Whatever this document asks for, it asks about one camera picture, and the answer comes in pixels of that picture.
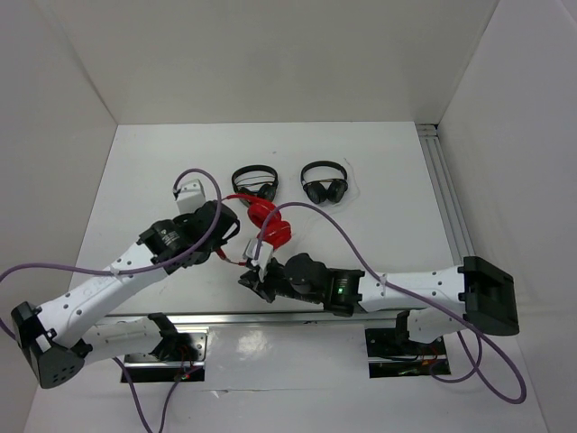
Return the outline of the red over-ear headphones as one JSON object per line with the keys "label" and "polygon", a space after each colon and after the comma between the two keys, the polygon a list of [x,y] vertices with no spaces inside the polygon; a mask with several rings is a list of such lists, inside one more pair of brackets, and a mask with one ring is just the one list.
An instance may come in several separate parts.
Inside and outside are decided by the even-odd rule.
{"label": "red over-ear headphones", "polygon": [[273,213],[275,205],[264,199],[245,193],[234,193],[224,199],[244,199],[248,202],[249,219],[264,233],[263,241],[270,244],[274,250],[286,244],[292,236],[291,225],[282,219],[280,212]]}

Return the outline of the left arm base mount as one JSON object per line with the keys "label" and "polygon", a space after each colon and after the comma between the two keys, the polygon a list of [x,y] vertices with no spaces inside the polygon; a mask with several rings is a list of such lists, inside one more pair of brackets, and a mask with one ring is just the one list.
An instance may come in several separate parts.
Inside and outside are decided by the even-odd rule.
{"label": "left arm base mount", "polygon": [[179,333],[190,338],[187,349],[177,349],[170,357],[159,360],[153,355],[129,354],[122,360],[131,379],[135,383],[168,383],[179,378],[182,382],[203,382],[205,380],[208,327],[177,327]]}

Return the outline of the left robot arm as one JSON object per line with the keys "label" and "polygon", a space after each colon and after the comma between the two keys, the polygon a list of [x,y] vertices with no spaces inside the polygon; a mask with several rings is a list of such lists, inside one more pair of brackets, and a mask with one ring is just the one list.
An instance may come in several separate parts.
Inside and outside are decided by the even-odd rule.
{"label": "left robot arm", "polygon": [[15,339],[39,385],[55,388],[85,365],[120,355],[159,361],[193,355],[193,340],[163,313],[114,324],[102,320],[177,270],[205,263],[239,231],[232,209],[207,201],[192,213],[153,223],[102,275],[40,306],[23,302],[15,307]]}

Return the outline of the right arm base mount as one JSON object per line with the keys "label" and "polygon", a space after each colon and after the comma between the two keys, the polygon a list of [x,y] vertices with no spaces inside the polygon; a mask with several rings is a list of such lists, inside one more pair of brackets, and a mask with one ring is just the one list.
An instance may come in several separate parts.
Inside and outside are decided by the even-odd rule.
{"label": "right arm base mount", "polygon": [[398,341],[392,328],[366,328],[364,333],[372,379],[429,376],[430,367],[436,374],[451,374],[441,337],[433,343],[423,344]]}

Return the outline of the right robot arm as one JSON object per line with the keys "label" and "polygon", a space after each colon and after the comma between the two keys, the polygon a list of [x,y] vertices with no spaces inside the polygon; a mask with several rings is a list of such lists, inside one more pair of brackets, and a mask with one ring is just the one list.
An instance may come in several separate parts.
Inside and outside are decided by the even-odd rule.
{"label": "right robot arm", "polygon": [[488,336],[519,332],[513,277],[477,256],[442,270],[373,277],[300,253],[284,264],[271,259],[264,270],[252,266],[239,282],[268,303],[294,299],[339,317],[395,310],[393,342],[404,354],[469,328]]}

